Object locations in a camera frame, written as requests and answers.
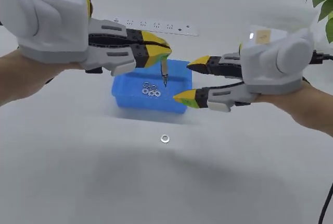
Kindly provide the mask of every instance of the black cable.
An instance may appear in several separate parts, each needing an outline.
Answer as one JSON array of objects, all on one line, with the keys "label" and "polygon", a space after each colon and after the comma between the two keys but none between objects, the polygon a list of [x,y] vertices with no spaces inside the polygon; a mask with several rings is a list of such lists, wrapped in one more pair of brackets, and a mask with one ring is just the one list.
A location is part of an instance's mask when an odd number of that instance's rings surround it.
[{"label": "black cable", "polygon": [[323,64],[325,60],[333,60],[333,56],[314,50],[309,64]]},{"label": "black cable", "polygon": [[327,210],[327,207],[328,207],[328,205],[329,205],[329,202],[330,202],[331,199],[332,199],[332,195],[333,195],[333,183],[332,183],[331,188],[329,189],[329,192],[328,192],[328,195],[327,195],[327,197],[326,197],[326,200],[325,200],[324,206],[323,206],[323,208],[322,208],[321,215],[319,216],[318,224],[323,224],[323,220],[324,220],[324,217],[325,217],[325,214],[326,214],[326,210]]}]

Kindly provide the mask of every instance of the small label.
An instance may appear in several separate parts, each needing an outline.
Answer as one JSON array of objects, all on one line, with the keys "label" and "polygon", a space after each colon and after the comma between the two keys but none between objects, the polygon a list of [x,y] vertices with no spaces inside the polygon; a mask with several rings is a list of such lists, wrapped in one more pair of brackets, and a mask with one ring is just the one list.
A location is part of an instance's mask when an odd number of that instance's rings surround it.
[{"label": "small label", "polygon": [[256,44],[268,44],[271,42],[271,30],[258,30],[255,38]]}]

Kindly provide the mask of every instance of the robotic hand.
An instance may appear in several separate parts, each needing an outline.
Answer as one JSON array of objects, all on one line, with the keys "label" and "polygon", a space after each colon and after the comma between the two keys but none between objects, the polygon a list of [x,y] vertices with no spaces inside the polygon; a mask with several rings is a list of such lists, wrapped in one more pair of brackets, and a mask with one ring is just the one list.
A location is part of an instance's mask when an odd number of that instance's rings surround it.
[{"label": "robotic hand", "polygon": [[91,18],[90,0],[0,0],[0,8],[0,22],[22,54],[42,63],[80,63],[87,73],[105,68],[117,76],[171,54],[152,33]]},{"label": "robotic hand", "polygon": [[260,94],[281,95],[301,89],[308,64],[323,63],[329,55],[314,49],[307,29],[287,35],[285,31],[259,30],[238,53],[201,57],[187,67],[202,74],[236,78],[238,83],[184,91],[177,102],[193,108],[230,112],[232,106],[250,105]]}]

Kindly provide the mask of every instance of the screwdriver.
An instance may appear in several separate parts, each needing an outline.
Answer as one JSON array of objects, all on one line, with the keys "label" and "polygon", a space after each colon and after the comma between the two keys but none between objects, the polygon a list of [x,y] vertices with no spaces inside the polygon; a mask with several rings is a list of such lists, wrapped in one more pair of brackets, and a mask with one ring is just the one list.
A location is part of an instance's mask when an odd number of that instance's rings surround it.
[{"label": "screwdriver", "polygon": [[168,83],[168,60],[162,59],[161,60],[161,74],[163,78],[163,84],[165,87],[167,87]]}]

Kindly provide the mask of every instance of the metal washer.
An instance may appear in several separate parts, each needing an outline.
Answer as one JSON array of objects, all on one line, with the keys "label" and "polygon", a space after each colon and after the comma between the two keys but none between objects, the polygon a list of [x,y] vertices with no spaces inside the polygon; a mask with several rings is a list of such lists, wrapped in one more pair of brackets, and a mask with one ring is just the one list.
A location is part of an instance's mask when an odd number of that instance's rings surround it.
[{"label": "metal washer", "polygon": [[170,137],[167,134],[161,136],[162,143],[168,143],[170,141]]},{"label": "metal washer", "polygon": [[149,82],[144,82],[143,87],[150,88],[150,83]]},{"label": "metal washer", "polygon": [[156,90],[156,91],[154,92],[154,96],[157,96],[157,97],[161,96],[161,92],[159,92],[158,90]]},{"label": "metal washer", "polygon": [[157,90],[157,86],[156,86],[156,85],[154,85],[154,84],[153,84],[153,85],[151,85],[151,86],[150,86],[150,90]]},{"label": "metal washer", "polygon": [[148,94],[149,93],[149,89],[147,89],[147,88],[142,89],[142,93],[145,94],[145,95]]}]

